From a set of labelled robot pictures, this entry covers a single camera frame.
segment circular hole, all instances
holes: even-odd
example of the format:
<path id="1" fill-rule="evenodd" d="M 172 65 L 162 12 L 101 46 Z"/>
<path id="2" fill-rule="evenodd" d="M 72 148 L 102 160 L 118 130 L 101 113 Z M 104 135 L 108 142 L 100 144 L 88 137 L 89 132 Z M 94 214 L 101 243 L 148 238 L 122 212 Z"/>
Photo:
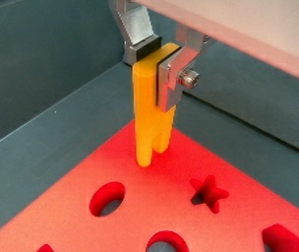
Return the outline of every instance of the circular hole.
<path id="1" fill-rule="evenodd" d="M 53 252 L 53 250 L 47 244 L 43 244 L 37 252 Z"/>
<path id="2" fill-rule="evenodd" d="M 165 230 L 152 236 L 146 243 L 145 251 L 188 252 L 188 249 L 183 238 L 175 232 Z"/>
<path id="3" fill-rule="evenodd" d="M 94 193 L 89 210 L 94 217 L 108 216 L 120 206 L 124 198 L 124 186 L 118 182 L 105 184 Z"/>

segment red surface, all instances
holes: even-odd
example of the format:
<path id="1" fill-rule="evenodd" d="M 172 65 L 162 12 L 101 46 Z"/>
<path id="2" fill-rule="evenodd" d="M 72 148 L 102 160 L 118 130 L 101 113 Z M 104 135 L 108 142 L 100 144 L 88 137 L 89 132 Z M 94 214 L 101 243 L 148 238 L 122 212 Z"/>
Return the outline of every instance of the red surface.
<path id="1" fill-rule="evenodd" d="M 0 252 L 37 252 L 42 244 L 54 252 L 137 252 L 160 240 L 184 252 L 261 252 L 261 231 L 276 223 L 299 240 L 299 210 L 180 132 L 148 168 L 136 165 L 133 142 L 130 123 L 0 229 Z M 209 188 L 229 194 L 215 197 L 217 214 L 189 202 L 189 180 L 209 174 Z M 96 217 L 113 199 L 118 208 Z M 271 231 L 282 243 L 283 230 Z"/>

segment star-shaped hole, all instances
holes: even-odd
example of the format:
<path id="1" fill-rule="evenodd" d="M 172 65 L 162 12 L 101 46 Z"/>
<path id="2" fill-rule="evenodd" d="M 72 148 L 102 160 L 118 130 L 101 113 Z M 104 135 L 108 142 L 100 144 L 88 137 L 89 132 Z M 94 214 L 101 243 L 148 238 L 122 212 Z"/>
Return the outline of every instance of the star-shaped hole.
<path id="1" fill-rule="evenodd" d="M 195 190 L 195 194 L 191 198 L 193 205 L 205 204 L 213 214 L 219 213 L 219 200 L 228 197 L 228 192 L 216 187 L 215 176 L 208 175 L 204 181 L 199 181 L 192 178 L 189 184 Z"/>

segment gray wall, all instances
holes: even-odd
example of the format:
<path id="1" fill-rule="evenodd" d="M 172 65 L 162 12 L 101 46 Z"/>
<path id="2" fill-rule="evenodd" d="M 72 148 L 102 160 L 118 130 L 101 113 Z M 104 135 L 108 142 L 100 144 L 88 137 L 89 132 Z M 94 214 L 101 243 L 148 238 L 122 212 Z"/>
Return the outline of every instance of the gray wall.
<path id="1" fill-rule="evenodd" d="M 106 0 L 0 2 L 0 139 L 114 65 Z"/>

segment yellow block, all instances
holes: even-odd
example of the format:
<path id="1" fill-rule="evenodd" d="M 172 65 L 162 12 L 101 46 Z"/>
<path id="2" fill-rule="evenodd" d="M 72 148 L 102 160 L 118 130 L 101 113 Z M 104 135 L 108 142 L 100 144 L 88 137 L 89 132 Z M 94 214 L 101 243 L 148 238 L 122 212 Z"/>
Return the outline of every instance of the yellow block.
<path id="1" fill-rule="evenodd" d="M 136 161 L 141 167 L 150 164 L 152 150 L 160 154 L 169 145 L 176 108 L 168 112 L 157 108 L 156 79 L 157 63 L 177 48 L 172 43 L 165 44 L 132 67 Z"/>

